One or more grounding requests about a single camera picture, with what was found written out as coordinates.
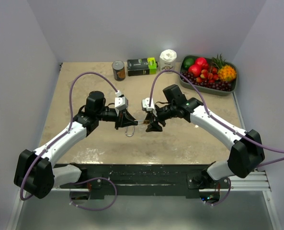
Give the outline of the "large brass padlock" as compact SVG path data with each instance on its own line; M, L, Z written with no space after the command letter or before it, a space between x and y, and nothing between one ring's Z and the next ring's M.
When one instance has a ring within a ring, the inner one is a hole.
M132 137L135 133L135 126L127 126L125 128L125 135L127 137Z

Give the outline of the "small brass padlock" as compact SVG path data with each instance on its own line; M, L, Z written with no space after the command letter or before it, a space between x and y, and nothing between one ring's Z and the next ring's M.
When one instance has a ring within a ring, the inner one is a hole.
M138 125L148 125L149 124L149 120L136 120L136 122L138 123Z

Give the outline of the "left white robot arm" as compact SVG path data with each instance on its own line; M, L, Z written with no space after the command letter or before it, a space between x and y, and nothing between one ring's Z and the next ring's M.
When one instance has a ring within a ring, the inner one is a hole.
M41 199L52 188L64 184L83 188L88 182L85 169L75 163L59 168L55 165L75 144L91 134L100 121L113 122L115 129L138 125L127 110L128 99L123 94L117 92L113 104L105 103L102 92L90 92L85 105L62 132L37 149L25 149L19 155L14 184L20 188L21 200L27 200L24 192Z

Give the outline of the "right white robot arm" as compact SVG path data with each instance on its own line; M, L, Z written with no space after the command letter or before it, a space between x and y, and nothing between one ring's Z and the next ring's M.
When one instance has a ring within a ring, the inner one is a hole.
M255 130L249 132L233 127L217 115L206 112L204 103L196 98L187 99L177 85L171 85L163 90L167 104L159 107L153 100L142 100L142 109L147 113L149 125L147 132L161 132L166 120L178 117L198 125L217 138L230 151L226 161L216 161L202 170L196 181L207 188L213 188L219 180L229 176L245 178L265 159L264 151L259 146L261 137Z

